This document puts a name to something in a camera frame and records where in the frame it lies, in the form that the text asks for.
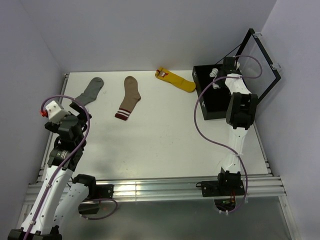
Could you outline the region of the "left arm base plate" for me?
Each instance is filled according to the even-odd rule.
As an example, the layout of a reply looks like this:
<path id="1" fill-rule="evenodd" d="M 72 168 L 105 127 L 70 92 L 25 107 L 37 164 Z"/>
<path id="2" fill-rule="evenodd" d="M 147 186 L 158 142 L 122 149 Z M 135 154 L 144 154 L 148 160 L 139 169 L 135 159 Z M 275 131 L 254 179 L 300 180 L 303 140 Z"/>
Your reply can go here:
<path id="1" fill-rule="evenodd" d="M 112 199 L 113 193 L 113 184 L 98 184 L 89 188 L 89 194 L 85 200 Z"/>

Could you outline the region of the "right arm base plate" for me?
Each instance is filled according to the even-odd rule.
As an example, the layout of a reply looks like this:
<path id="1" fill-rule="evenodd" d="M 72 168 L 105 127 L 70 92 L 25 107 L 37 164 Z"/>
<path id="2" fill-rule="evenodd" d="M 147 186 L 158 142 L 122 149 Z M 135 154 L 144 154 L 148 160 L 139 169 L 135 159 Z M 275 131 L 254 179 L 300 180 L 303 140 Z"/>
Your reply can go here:
<path id="1" fill-rule="evenodd" d="M 222 185 L 217 180 L 201 181 L 196 183 L 196 187 L 201 189 L 203 197 L 227 197 L 244 196 L 245 188 L 243 183 L 239 186 Z"/>

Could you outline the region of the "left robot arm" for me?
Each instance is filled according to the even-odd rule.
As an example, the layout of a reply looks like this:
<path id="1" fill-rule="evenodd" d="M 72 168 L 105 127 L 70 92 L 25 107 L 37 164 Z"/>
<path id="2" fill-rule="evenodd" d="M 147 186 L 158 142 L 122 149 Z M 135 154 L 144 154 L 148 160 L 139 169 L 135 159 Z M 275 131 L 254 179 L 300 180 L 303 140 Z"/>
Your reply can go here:
<path id="1" fill-rule="evenodd" d="M 67 196 L 62 197 L 85 150 L 91 119 L 88 110 L 77 100 L 72 100 L 69 106 L 78 114 L 65 110 L 54 100 L 41 107 L 41 115 L 48 118 L 45 128 L 58 136 L 34 205 L 21 227 L 10 231 L 9 240 L 62 239 L 64 222 L 83 200 L 91 200 L 98 193 L 95 177 L 79 174 Z"/>

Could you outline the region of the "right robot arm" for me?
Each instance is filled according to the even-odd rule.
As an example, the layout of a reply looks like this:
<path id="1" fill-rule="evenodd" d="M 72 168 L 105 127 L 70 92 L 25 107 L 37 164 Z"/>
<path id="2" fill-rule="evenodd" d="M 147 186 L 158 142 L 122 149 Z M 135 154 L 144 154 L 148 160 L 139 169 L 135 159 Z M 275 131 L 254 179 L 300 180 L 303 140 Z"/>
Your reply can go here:
<path id="1" fill-rule="evenodd" d="M 258 96 L 251 93 L 241 74 L 235 57 L 225 57 L 221 70 L 226 74 L 224 84 L 229 89 L 231 98 L 226 111 L 226 123 L 229 125 L 228 147 L 226 156 L 218 175 L 217 191 L 222 195 L 229 194 L 241 184 L 241 160 L 244 141 L 249 128 L 254 122 Z"/>

